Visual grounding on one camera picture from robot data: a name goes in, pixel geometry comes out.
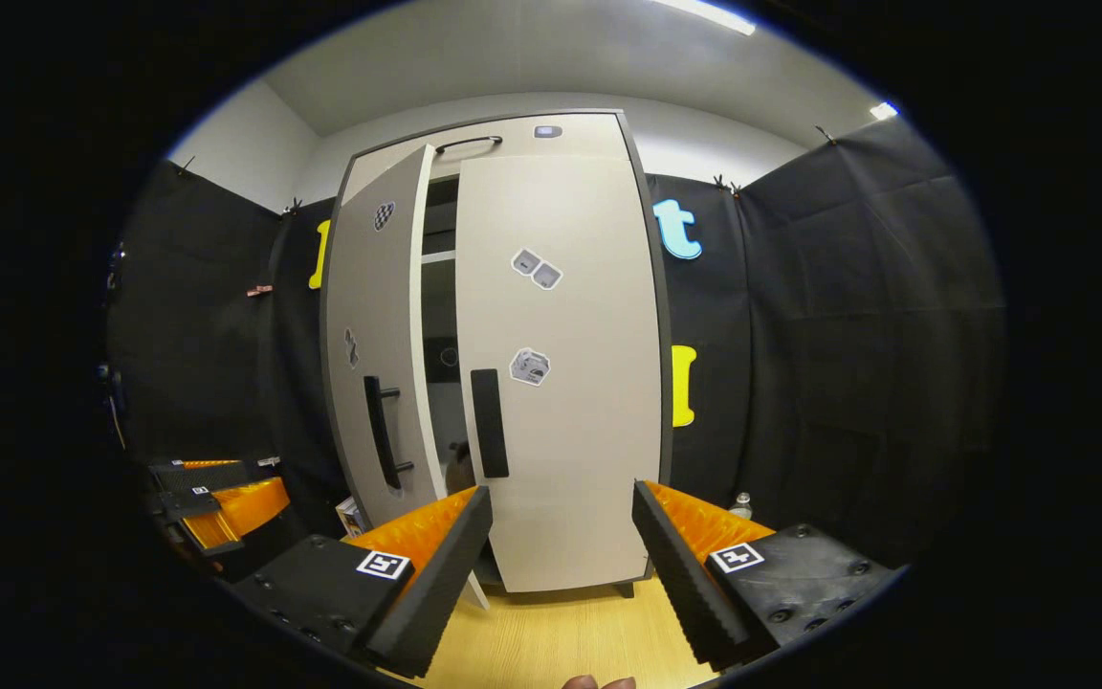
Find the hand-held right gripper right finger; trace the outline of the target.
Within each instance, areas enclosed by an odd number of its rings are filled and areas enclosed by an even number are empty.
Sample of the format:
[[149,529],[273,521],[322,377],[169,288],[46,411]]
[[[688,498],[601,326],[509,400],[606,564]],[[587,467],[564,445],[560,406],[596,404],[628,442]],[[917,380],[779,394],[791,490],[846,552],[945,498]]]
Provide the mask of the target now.
[[634,481],[631,523],[696,661],[714,671],[802,645],[899,580],[813,524],[773,529],[656,481]]

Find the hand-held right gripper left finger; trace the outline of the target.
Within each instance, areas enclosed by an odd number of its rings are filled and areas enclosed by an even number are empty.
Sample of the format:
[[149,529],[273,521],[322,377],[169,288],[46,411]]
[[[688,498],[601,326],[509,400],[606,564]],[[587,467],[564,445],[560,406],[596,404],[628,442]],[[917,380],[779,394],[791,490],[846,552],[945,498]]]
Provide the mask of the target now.
[[491,527],[490,489],[460,489],[346,542],[303,538],[235,594],[325,652],[423,678]]

